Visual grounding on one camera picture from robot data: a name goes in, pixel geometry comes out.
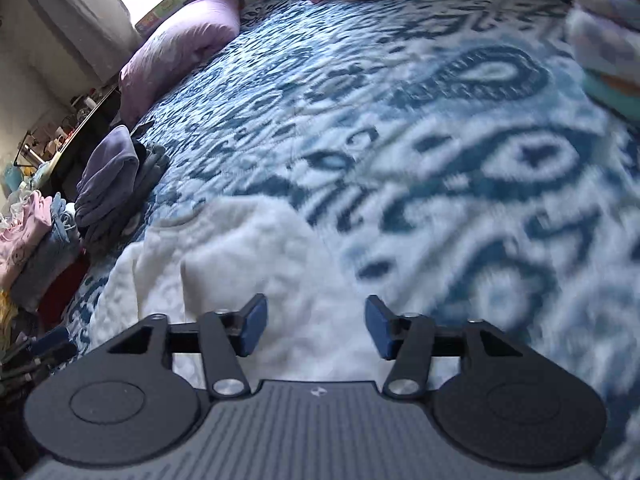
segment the white blanket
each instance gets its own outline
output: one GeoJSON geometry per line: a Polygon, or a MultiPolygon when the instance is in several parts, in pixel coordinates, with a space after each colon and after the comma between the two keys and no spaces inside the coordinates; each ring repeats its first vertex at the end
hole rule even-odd
{"type": "MultiPolygon", "coordinates": [[[[265,197],[217,198],[188,218],[161,221],[129,245],[109,276],[89,325],[92,348],[140,319],[172,323],[239,310],[262,292],[269,321],[254,354],[241,359],[260,379],[374,380],[381,360],[364,325],[364,301],[327,248],[290,206],[265,197]]],[[[174,371],[203,387],[199,356],[174,356],[174,371]]]]}

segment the blue and white patterned bedspread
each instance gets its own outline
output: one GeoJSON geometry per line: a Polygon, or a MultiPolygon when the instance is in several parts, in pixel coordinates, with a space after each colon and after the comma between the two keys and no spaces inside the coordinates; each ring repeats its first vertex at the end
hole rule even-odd
{"type": "MultiPolygon", "coordinates": [[[[640,477],[640,167],[580,89],[558,0],[270,0],[166,95],[143,140],[172,164],[145,214],[288,200],[362,297],[483,318],[591,384],[595,463],[640,477]]],[[[136,234],[143,237],[144,226],[136,234]]],[[[118,252],[67,321],[86,326],[118,252]]]]}

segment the circular pad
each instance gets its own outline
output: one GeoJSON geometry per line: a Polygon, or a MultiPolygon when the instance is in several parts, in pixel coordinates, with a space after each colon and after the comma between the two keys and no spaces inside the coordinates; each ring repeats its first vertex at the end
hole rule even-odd
{"type": "Polygon", "coordinates": [[[85,386],[71,397],[71,410],[94,424],[117,424],[135,416],[145,403],[145,393],[133,384],[104,381],[85,386]]]}
{"type": "Polygon", "coordinates": [[[548,364],[495,358],[457,375],[434,393],[434,418],[454,444],[492,463],[530,470],[576,462],[600,440],[606,412],[590,387],[548,364]]]}
{"type": "Polygon", "coordinates": [[[139,463],[179,443],[200,405],[191,385],[139,355],[87,357],[29,396],[24,420],[36,441],[64,462],[139,463]]]}

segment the curtain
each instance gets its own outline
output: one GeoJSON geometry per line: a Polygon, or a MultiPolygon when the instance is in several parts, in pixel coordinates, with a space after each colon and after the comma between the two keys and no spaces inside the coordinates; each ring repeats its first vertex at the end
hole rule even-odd
{"type": "Polygon", "coordinates": [[[140,46],[121,0],[29,0],[69,54],[102,83],[140,46]]]}

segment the lavender pillow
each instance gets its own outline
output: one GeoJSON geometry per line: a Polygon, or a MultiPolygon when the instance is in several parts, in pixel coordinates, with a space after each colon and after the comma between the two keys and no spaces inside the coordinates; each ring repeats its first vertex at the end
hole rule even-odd
{"type": "Polygon", "coordinates": [[[120,115],[132,130],[161,95],[240,33],[238,0],[197,0],[167,19],[120,71],[120,115]]]}

